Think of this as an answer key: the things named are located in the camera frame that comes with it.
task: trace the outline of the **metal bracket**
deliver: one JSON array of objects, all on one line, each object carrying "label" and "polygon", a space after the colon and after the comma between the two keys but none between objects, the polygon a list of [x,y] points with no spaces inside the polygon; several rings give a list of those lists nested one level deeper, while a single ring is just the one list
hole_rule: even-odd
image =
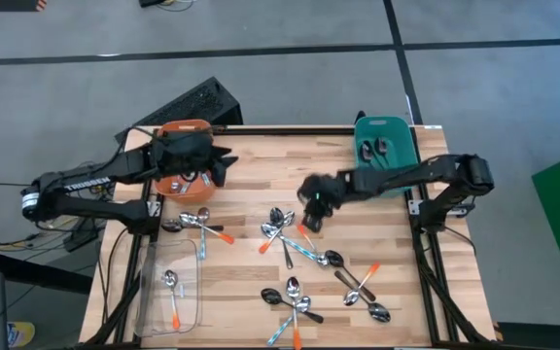
[{"label": "metal bracket", "polygon": [[[407,202],[407,210],[409,210],[410,216],[418,216],[420,214],[420,203],[423,201],[421,199],[412,199]],[[468,209],[455,207],[446,213],[446,216],[454,216],[458,218],[463,218],[468,215]]]},{"label": "metal bracket", "polygon": [[146,205],[148,206],[148,215],[151,217],[158,217],[161,209],[161,203],[157,201],[147,201]]}]

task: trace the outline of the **black stripe on floor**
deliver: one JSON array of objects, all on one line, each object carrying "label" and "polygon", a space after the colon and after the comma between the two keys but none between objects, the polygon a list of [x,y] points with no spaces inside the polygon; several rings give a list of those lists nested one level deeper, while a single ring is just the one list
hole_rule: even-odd
[{"label": "black stripe on floor", "polygon": [[150,52],[150,53],[111,53],[94,55],[74,55],[55,57],[0,58],[0,65],[21,64],[52,64],[79,62],[115,62],[129,60],[205,58],[205,57],[238,57],[272,54],[303,54],[303,53],[370,53],[393,50],[392,44],[347,44],[302,47],[280,47],[259,49],[209,50],[190,52]]},{"label": "black stripe on floor", "polygon": [[393,36],[393,44],[395,45],[397,63],[399,64],[399,70],[401,71],[401,78],[403,81],[403,89],[405,90],[405,97],[407,98],[409,115],[411,116],[413,123],[421,125],[423,124],[423,117],[420,114],[420,108],[418,107],[418,98],[416,97],[416,91],[414,90],[412,76],[409,73],[407,57],[405,56],[405,51],[403,50],[403,41],[401,39],[399,25],[397,24],[395,9],[393,8],[392,0],[383,1],[384,7],[386,8],[386,16],[388,17],[388,25],[390,26],[390,33]]},{"label": "black stripe on floor", "polygon": [[532,47],[551,47],[551,46],[560,46],[560,39],[498,40],[498,41],[479,41],[479,42],[403,44],[403,48],[409,51],[532,48]]}]

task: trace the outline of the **wooden table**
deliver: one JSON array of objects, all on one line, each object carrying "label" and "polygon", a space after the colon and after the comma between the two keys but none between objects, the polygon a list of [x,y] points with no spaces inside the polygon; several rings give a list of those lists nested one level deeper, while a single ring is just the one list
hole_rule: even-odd
[{"label": "wooden table", "polygon": [[[421,158],[447,153],[441,127],[414,126],[414,129]],[[138,147],[148,140],[147,135],[133,130],[126,147]],[[226,186],[205,203],[211,211],[208,223],[224,225],[225,232],[236,237],[236,241],[229,246],[207,234],[207,259],[201,263],[201,324],[185,334],[144,338],[143,347],[263,347],[291,310],[286,305],[269,306],[263,302],[261,289],[284,291],[291,276],[299,280],[302,294],[312,298],[311,310],[325,317],[322,325],[299,317],[303,346],[431,344],[411,247],[406,203],[402,197],[343,205],[332,218],[324,221],[320,233],[309,234],[320,251],[333,249],[341,253],[356,276],[364,276],[372,263],[381,263],[367,285],[377,295],[377,301],[390,310],[392,321],[389,324],[372,320],[361,301],[352,307],[344,306],[342,296],[346,288],[333,276],[333,268],[322,270],[290,248],[295,268],[288,270],[279,241],[274,242],[265,255],[258,252],[265,240],[260,224],[268,221],[271,207],[277,206],[285,212],[294,210],[297,222],[303,208],[296,191],[307,175],[335,174],[338,169],[354,166],[352,136],[224,135],[216,136],[215,144],[232,148],[232,154],[239,156],[239,161],[228,169]],[[444,188],[444,184],[428,186],[431,197]],[[115,200],[138,199],[141,191],[142,185],[117,184]],[[197,209],[197,206],[184,206],[166,199],[162,217],[176,218],[181,211],[196,212]],[[447,224],[469,234],[464,220],[451,219]],[[122,229],[119,222],[108,223],[101,247],[103,266],[107,266],[114,241]],[[307,246],[295,227],[284,229],[284,234]],[[158,241],[179,237],[187,237],[196,245],[199,243],[197,229],[184,230],[178,235],[162,231]],[[132,236],[126,234],[114,253],[108,296],[110,310],[121,298],[131,241]],[[439,235],[439,242],[450,295],[480,333],[494,338],[473,249],[445,232]],[[101,325],[103,296],[98,273],[96,269],[80,341],[94,335]],[[443,313],[435,295],[434,300],[440,338],[446,339]],[[134,300],[129,309],[124,340],[132,339],[138,304],[139,301]],[[286,330],[275,346],[292,346],[292,334],[290,329]]]}]

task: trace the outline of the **orange handle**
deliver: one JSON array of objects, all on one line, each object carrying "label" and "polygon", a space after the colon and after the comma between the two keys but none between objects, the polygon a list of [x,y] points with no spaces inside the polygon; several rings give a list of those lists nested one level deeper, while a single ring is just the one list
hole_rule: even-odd
[{"label": "orange handle", "polygon": [[297,225],[297,229],[299,230],[302,236],[308,239],[308,235],[306,234],[306,231],[303,229],[303,225]]},{"label": "orange handle", "polygon": [[231,235],[227,235],[227,234],[218,232],[218,237],[224,239],[224,241],[228,244],[234,243],[234,237],[232,237]]},{"label": "orange handle", "polygon": [[181,321],[179,321],[179,315],[175,313],[172,314],[172,327],[178,330],[181,327]]},{"label": "orange handle", "polygon": [[264,254],[264,252],[267,251],[267,248],[269,248],[269,245],[271,244],[271,239],[269,239],[268,241],[264,242],[264,244],[261,246],[261,248],[259,248],[259,253]]},{"label": "orange handle", "polygon": [[369,279],[369,277],[375,273],[375,271],[377,271],[377,268],[379,268],[379,262],[376,262],[373,264],[373,266],[370,267],[370,269],[367,272],[367,276],[365,277],[365,282]]},{"label": "orange handle", "polygon": [[299,338],[299,330],[293,330],[293,346],[296,350],[301,350],[301,339]]}]

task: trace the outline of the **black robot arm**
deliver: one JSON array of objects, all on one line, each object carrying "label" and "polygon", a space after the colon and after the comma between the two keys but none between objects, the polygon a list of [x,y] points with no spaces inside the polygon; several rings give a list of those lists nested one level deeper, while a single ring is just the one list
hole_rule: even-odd
[{"label": "black robot arm", "polygon": [[442,230],[446,213],[469,195],[485,195],[494,188],[487,161],[471,155],[431,157],[416,165],[391,170],[361,167],[330,175],[308,176],[297,195],[305,203],[302,223],[318,232],[324,217],[343,203],[367,200],[386,191],[443,182],[449,184],[438,197],[420,204],[423,228]]},{"label": "black robot arm", "polygon": [[213,182],[221,187],[226,170],[237,157],[224,157],[230,149],[213,146],[208,132],[167,132],[146,145],[116,153],[104,163],[78,167],[61,172],[48,172],[21,191],[23,217],[32,222],[52,220],[60,215],[114,219],[131,233],[145,234],[150,218],[148,204],[143,200],[125,203],[104,202],[68,195],[113,182],[144,183],[173,175],[210,170]]}]

